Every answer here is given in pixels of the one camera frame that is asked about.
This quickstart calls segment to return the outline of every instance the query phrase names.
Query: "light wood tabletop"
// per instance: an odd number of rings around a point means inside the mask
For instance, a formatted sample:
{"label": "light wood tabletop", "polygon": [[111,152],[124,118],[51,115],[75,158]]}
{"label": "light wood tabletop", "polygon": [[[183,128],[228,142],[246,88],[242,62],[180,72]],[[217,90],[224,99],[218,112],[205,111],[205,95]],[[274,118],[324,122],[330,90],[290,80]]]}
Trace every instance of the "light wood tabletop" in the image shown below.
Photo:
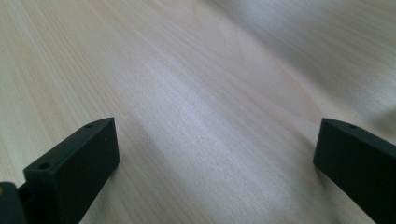
{"label": "light wood tabletop", "polygon": [[313,165],[321,118],[396,142],[392,0],[0,1],[0,181],[116,120],[81,223],[374,223]]}

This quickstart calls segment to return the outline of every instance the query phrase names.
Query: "black plastic part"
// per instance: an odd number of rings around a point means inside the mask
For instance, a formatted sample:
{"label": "black plastic part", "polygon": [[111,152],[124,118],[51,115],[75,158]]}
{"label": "black plastic part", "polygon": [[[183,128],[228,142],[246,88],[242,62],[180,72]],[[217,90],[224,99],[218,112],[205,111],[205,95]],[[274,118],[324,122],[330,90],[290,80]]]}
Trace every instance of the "black plastic part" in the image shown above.
{"label": "black plastic part", "polygon": [[314,164],[376,223],[396,223],[396,146],[323,119]]}
{"label": "black plastic part", "polygon": [[22,210],[25,222],[3,222],[15,214],[0,207],[0,223],[79,223],[119,163],[114,119],[85,125],[23,170],[19,197],[12,188],[6,200],[0,197],[0,204]]}

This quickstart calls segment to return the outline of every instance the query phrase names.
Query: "wood grain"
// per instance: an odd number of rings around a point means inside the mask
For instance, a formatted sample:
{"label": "wood grain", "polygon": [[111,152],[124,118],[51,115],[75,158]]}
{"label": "wood grain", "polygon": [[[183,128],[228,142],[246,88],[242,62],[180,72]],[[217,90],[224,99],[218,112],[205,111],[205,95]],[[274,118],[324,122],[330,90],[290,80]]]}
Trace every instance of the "wood grain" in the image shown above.
{"label": "wood grain", "polygon": [[81,223],[373,223],[312,164],[322,117],[396,142],[393,1],[0,1],[0,176],[115,117]]}

